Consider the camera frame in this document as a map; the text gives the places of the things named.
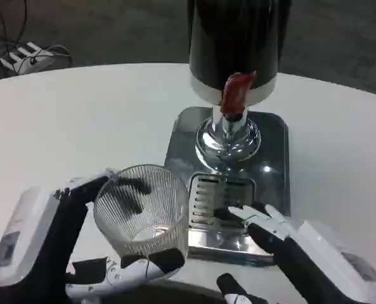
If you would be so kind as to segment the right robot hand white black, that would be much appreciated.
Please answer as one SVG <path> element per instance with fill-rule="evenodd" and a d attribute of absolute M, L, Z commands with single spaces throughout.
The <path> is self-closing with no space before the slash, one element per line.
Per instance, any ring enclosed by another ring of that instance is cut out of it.
<path fill-rule="evenodd" d="M 376 303 L 376 270 L 327 226 L 294 226 L 271 205 L 217 208 L 214 216 L 243 226 L 307 303 Z"/>

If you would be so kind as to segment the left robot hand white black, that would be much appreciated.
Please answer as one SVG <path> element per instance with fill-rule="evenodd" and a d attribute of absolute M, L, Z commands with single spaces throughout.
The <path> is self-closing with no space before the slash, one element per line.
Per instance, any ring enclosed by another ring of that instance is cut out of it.
<path fill-rule="evenodd" d="M 67 265 L 86 218 L 89 202 L 108 181 L 141 193 L 140 178 L 106 171 L 69 182 L 55 191 L 30 187 L 20 196 L 0 240 L 0 303 L 98 303 L 178 271 L 185 257 L 177 248 L 132 254 L 120 262 L 107 257 Z"/>

